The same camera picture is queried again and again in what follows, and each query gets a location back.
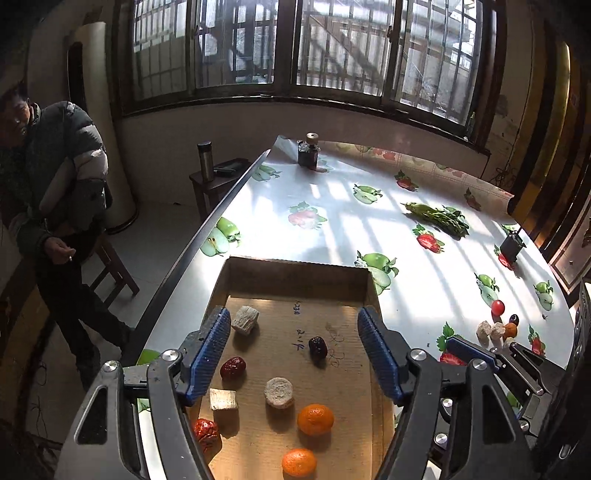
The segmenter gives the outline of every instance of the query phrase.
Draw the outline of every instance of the man's hand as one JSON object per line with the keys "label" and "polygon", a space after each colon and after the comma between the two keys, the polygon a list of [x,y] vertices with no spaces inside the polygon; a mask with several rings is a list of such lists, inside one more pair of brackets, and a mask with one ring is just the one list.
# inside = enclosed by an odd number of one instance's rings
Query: man's hand
{"label": "man's hand", "polygon": [[68,247],[60,238],[52,236],[45,240],[43,249],[54,265],[63,265],[70,261],[76,250]]}

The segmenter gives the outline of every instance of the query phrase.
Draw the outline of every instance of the metal screw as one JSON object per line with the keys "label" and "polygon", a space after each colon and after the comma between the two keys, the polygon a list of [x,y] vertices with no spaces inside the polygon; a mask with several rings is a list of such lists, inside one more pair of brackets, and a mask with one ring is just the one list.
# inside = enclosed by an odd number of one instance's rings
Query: metal screw
{"label": "metal screw", "polygon": [[435,435],[435,443],[440,446],[445,445],[447,443],[447,435],[445,435],[445,433],[438,433]]}
{"label": "metal screw", "polygon": [[166,350],[162,354],[162,359],[167,362],[174,362],[178,358],[178,352],[176,350]]}
{"label": "metal screw", "polygon": [[112,372],[117,370],[117,362],[115,360],[109,360],[103,364],[103,372]]}
{"label": "metal screw", "polygon": [[485,370],[486,362],[484,360],[481,360],[480,358],[476,358],[472,360],[472,366],[476,368],[476,370]]}
{"label": "metal screw", "polygon": [[425,360],[427,358],[427,352],[425,352],[425,350],[415,348],[414,350],[410,350],[410,358],[420,362],[421,360]]}

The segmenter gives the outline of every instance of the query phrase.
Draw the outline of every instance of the tile floor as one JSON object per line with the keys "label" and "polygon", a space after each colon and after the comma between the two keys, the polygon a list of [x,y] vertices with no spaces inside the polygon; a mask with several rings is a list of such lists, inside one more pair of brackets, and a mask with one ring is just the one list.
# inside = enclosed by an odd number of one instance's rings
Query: tile floor
{"label": "tile floor", "polygon": [[[200,226],[196,208],[181,205],[142,204],[139,217],[127,230],[109,237],[118,255],[139,286],[132,297],[125,287],[110,310],[126,324],[135,327],[158,286],[189,243]],[[82,269],[85,283],[102,271],[98,256],[92,257]],[[107,276],[96,289],[105,299],[115,282]],[[98,346],[101,360],[118,359],[119,349],[87,329],[91,340]],[[27,430],[56,442],[63,442],[84,391],[70,353],[59,328],[51,335],[43,355],[45,367],[37,371],[31,389]]]}

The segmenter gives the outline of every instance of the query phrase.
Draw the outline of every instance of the round bread slice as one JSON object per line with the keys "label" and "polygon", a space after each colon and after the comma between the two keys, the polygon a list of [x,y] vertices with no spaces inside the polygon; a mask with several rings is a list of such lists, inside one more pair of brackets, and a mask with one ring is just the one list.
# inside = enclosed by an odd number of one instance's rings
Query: round bread slice
{"label": "round bread slice", "polygon": [[265,386],[265,399],[271,407],[288,408],[294,402],[294,387],[286,378],[271,378]]}

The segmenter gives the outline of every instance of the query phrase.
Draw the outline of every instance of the black puffer jacket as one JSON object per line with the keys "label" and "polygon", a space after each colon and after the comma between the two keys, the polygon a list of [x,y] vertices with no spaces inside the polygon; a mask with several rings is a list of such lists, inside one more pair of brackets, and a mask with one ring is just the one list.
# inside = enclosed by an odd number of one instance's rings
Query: black puffer jacket
{"label": "black puffer jacket", "polygon": [[25,145],[0,148],[2,222],[22,255],[37,256],[63,222],[88,230],[105,212],[107,156],[86,112],[73,103],[33,105]]}

